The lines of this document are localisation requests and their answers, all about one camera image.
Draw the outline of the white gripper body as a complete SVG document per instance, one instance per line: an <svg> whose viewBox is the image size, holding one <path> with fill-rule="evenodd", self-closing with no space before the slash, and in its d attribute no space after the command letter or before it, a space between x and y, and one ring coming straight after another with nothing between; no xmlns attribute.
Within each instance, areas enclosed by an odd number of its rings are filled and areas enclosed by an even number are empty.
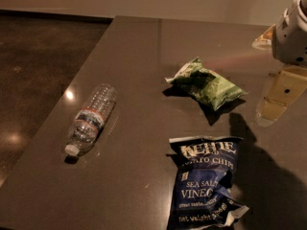
<svg viewBox="0 0 307 230"><path fill-rule="evenodd" d="M307 65L307 0L294 0L275 25L273 56L285 64Z"/></svg>

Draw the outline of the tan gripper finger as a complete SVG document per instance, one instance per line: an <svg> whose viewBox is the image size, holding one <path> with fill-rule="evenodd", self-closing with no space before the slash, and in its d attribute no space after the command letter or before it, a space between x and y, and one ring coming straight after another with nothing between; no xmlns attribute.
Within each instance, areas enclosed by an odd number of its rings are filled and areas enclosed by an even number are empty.
<svg viewBox="0 0 307 230"><path fill-rule="evenodd" d="M261 35L254 39L252 47L258 50L267 50L272 47L272 38L275 31L275 25L272 24Z"/></svg>
<svg viewBox="0 0 307 230"><path fill-rule="evenodd" d="M261 127L272 125L306 90L304 67L284 65L278 72L269 73L256 107L256 123Z"/></svg>

